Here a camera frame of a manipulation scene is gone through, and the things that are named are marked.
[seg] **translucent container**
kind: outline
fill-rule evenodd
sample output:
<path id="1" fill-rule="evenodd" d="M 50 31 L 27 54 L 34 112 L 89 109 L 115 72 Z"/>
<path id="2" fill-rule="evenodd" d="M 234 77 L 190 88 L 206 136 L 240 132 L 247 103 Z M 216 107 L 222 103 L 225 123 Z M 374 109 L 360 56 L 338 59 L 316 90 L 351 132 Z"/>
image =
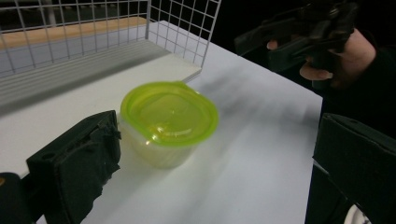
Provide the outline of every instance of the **translucent container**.
<path id="1" fill-rule="evenodd" d="M 121 103 L 123 133 L 132 149 L 157 168 L 182 164 L 218 122 L 216 107 L 181 81 L 139 86 Z"/>

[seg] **person's hand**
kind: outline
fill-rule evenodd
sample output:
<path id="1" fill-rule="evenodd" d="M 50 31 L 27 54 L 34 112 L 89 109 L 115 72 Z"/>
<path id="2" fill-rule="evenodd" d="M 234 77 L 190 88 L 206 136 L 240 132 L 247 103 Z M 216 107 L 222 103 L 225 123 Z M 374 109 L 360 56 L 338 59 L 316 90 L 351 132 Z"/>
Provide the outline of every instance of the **person's hand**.
<path id="1" fill-rule="evenodd" d="M 276 49 L 276 40 L 269 41 L 267 48 Z M 333 88 L 338 90 L 346 89 L 367 69 L 376 55 L 373 45 L 357 29 L 354 30 L 345 43 L 342 53 L 336 53 L 333 50 L 330 50 L 330 52 L 337 59 L 333 73 L 313 68 L 311 66 L 312 58 L 307 57 L 306 63 L 300 69 L 300 75 L 309 80 L 332 78 L 331 86 Z"/>

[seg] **white wire rack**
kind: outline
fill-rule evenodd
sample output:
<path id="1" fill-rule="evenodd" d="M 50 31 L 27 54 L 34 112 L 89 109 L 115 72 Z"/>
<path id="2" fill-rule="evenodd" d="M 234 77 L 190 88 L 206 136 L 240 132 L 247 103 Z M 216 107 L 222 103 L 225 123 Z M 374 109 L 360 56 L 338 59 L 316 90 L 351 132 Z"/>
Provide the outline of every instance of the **white wire rack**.
<path id="1" fill-rule="evenodd" d="M 140 40 L 203 66 L 220 2 L 0 0 L 0 78 Z"/>

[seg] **white tabletop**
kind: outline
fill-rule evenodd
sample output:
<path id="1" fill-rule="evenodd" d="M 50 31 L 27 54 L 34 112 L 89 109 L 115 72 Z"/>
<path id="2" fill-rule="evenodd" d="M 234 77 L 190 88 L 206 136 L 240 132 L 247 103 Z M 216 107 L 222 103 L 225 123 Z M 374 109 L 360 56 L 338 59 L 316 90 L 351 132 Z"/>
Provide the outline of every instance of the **white tabletop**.
<path id="1" fill-rule="evenodd" d="M 180 66 L 169 64 L 162 72 L 174 76 L 160 79 L 185 78 Z M 150 67 L 134 72 L 155 73 Z M 75 123 L 119 112 L 127 90 L 144 82 L 131 84 L 129 73 L 0 117 L 0 172 L 26 174 L 25 159 Z M 120 170 L 82 223 L 304 223 L 321 98 L 213 44 L 188 84 L 215 103 L 216 132 L 172 170 L 151 168 L 121 141 Z"/>

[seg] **green plastic lid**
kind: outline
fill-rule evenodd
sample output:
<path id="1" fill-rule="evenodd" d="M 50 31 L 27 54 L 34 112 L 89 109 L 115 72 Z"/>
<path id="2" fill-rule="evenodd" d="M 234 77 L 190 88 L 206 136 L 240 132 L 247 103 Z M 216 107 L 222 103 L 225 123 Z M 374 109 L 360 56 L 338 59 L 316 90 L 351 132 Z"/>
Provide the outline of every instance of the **green plastic lid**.
<path id="1" fill-rule="evenodd" d="M 216 107 L 181 81 L 153 82 L 131 90 L 120 113 L 148 141 L 168 147 L 197 144 L 219 122 Z"/>

